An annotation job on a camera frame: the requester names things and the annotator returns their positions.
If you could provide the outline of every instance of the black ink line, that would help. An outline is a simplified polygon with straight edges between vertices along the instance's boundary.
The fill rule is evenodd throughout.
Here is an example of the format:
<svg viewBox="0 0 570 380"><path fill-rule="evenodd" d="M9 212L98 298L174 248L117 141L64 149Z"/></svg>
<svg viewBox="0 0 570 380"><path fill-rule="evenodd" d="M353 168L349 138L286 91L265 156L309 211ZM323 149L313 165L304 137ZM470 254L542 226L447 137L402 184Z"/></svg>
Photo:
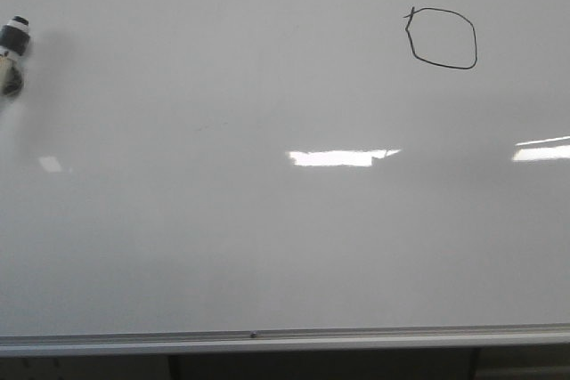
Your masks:
<svg viewBox="0 0 570 380"><path fill-rule="evenodd" d="M473 40L474 40L474 42L475 42L475 60L473 61L473 64L471 64L471 65L468 66L468 67L452 66L452 65L449 65L449 64L442 64L442 63L439 63L439 62L433 62L433 61L430 61L430 60L426 60L425 58L421 58L418 54L416 54L416 48L415 48L415 46L414 46L414 44L413 44L413 39L412 39L411 33L410 33L410 25L411 25L411 20L413 19L413 16L414 16L416 13L421 12L421 11L448 12L448 13L452 13L452 14L454 14L454 15L457 15L458 17L461 17L463 20L465 20L466 22L469 23L469 26L471 26L471 29L473 30ZM411 8L410 14L409 14L409 15L406 15L404 18L408 18L408 24L406 25L406 34L408 35L408 40L410 41L411 53L412 53L412 55L413 55L414 57L416 57L418 60L424 61L424 62L426 62L426 63L428 63L428 64L432 64L432 65L434 65L434 66L445 67L445 68L447 68L447 69L459 69L459 70L469 70L469 69L474 68L475 65L477 64L477 60L478 60L478 57L477 57L477 35L476 35L476 33L475 33L475 26L473 25L473 23L472 23L467 17L464 17L464 16L461 15L460 13L455 12L455 11L450 11L450 10L448 10L448 9L421 8L421 9L418 9L418 10L416 11L416 8L413 6L413 7Z"/></svg>

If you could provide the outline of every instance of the black marker drawing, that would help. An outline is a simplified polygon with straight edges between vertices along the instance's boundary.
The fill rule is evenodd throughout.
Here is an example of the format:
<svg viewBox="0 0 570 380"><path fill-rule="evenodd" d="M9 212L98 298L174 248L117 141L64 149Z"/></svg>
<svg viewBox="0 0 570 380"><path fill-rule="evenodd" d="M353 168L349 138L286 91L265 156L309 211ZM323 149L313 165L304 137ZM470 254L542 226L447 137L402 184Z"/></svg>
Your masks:
<svg viewBox="0 0 570 380"><path fill-rule="evenodd" d="M472 41L473 42L473 45L472 45L473 46L473 54L472 54L473 60L468 66L460 66L460 65L446 64L446 63L438 62L438 61L431 61L431 60L423 58L417 54L416 46L414 45L413 37L411 35L410 25L411 25L411 21L413 20L414 16L417 15L419 12L422 12L422 11L435 11L435 12L449 13L449 14L456 15L457 17L460 17L465 22L467 22L467 24L470 26L471 31L473 32L473 41ZM406 25L406 33L408 35L408 40L410 41L411 53L418 60L424 61L424 62L426 62L428 64L432 64L434 66L445 67L447 69L461 69L461 70L472 69L477 64L477 37L476 37L476 33L475 33L475 26L473 25L473 23L468 18L464 17L463 15L461 15L458 12L449 11L447 9L421 8L421 9L416 10L415 7L412 7L410 14L406 15L404 18L408 19L408 24Z"/></svg>

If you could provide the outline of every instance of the black marker cap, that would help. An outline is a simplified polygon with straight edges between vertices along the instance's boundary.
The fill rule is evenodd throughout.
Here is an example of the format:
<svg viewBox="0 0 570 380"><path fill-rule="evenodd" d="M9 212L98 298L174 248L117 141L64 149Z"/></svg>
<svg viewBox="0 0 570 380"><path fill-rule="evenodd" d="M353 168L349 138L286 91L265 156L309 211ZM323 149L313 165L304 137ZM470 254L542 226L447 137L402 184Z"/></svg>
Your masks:
<svg viewBox="0 0 570 380"><path fill-rule="evenodd" d="M22 17L14 17L12 21L18 22L23 26L28 26L28 20ZM10 25L10 22L2 26L0 30L0 46L14 51L18 55L22 55L26 51L29 42L29 34L21 28Z"/></svg>

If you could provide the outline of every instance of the hand-drawn circle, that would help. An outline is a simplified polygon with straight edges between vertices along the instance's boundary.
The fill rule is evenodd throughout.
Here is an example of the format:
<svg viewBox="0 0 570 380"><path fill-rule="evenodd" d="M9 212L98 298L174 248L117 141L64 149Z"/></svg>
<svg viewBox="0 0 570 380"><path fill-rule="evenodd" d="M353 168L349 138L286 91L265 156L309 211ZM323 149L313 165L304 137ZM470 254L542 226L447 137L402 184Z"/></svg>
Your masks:
<svg viewBox="0 0 570 380"><path fill-rule="evenodd" d="M452 13L453 15L457 15L458 17L462 18L464 21L467 22L467 24L469 26L471 26L471 29L473 31L473 46L475 48L474 51L474 57L473 57L473 63L471 63L469 66L467 67L463 67L463 66L454 66L452 64L443 64L441 62L434 62L434 61L430 61L426 58L422 58L420 57L417 53L416 53L416 48L413 44L413 37L411 36L411 32L410 32L410 25L411 25L411 20L413 20L413 17L415 14L422 12L422 11L438 11L438 12L446 12L446 13ZM477 36L476 36L476 32L475 32L475 26L473 25L473 23L467 18L464 17L463 15L461 15L458 12L455 11L450 11L448 9L439 9L439 8L421 8L416 10L415 7L411 8L411 12L409 15L406 15L404 18L408 19L408 23L406 24L406 34L408 35L408 40L410 41L410 48L411 48L411 53L412 55L417 58L420 61L424 61L427 64L432 64L434 66L438 66L438 67L445 67L447 69L460 69L460 70L469 70L475 67L475 65L477 64Z"/></svg>

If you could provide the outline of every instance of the whiteboard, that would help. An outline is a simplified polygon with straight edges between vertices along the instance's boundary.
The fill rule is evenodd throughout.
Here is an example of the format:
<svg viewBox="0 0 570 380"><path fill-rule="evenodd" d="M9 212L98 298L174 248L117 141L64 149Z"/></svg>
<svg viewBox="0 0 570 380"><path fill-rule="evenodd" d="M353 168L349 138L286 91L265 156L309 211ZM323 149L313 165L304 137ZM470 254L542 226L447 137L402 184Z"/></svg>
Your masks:
<svg viewBox="0 0 570 380"><path fill-rule="evenodd" d="M0 348L567 339L566 4L0 0Z"/></svg>

